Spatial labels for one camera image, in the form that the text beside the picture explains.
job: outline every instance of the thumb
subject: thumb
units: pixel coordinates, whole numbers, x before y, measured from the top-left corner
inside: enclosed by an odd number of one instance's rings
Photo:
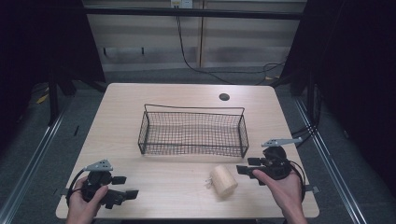
[[[104,185],[101,188],[99,188],[99,190],[95,192],[95,195],[93,195],[93,198],[91,199],[90,203],[93,204],[99,203],[105,197],[107,191],[108,191],[107,185]]]
[[[271,187],[274,183],[274,179],[271,178],[269,175],[267,175],[265,172],[261,170],[253,170],[252,172],[262,183],[267,185],[268,187]]]
[[[108,191],[108,186],[102,186],[95,192],[95,195],[93,195],[93,198],[90,200],[88,203],[86,210],[88,214],[91,214],[93,216],[96,216],[96,213],[98,212],[100,208],[99,202],[105,197],[106,193]]]

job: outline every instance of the metal bracket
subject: metal bracket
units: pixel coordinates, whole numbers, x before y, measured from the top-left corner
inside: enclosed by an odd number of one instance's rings
[[[305,191],[312,191],[313,194],[320,193],[318,186],[305,185]]]
[[[58,197],[66,196],[67,191],[69,191],[69,189],[56,189],[55,191],[53,191],[53,195]]]
[[[292,138],[292,139],[271,139],[267,142],[262,143],[262,147],[280,147],[286,144],[291,144],[291,143],[299,143],[303,142],[303,138]]]
[[[112,171],[112,170],[113,167],[111,166],[108,160],[102,160],[84,167],[84,171]]]

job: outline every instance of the circular hole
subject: circular hole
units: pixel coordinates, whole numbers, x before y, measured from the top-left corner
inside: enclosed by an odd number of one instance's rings
[[[219,98],[220,98],[220,100],[222,100],[222,101],[228,101],[228,100],[230,100],[230,95],[227,94],[227,93],[222,93],[222,94],[219,96]]]

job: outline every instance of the basket handle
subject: basket handle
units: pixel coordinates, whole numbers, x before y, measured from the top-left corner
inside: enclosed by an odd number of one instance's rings
[[[174,109],[241,109],[242,113],[244,114],[245,108],[244,107],[191,107],[191,106],[173,106],[173,105],[151,105],[145,104],[145,111],[148,112],[148,106],[157,106],[157,107],[164,107],[164,108],[174,108]]]

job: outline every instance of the black curtain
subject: black curtain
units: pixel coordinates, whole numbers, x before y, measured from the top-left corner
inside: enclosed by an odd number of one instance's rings
[[[298,72],[291,86],[299,94],[312,75],[325,104],[396,196],[396,4],[321,0],[308,1],[305,10],[330,16],[300,23],[282,76]]]
[[[31,89],[47,82],[49,71],[65,91],[72,79],[105,81],[87,16],[35,9],[54,5],[82,7],[78,0],[0,3],[1,151],[30,100]]]

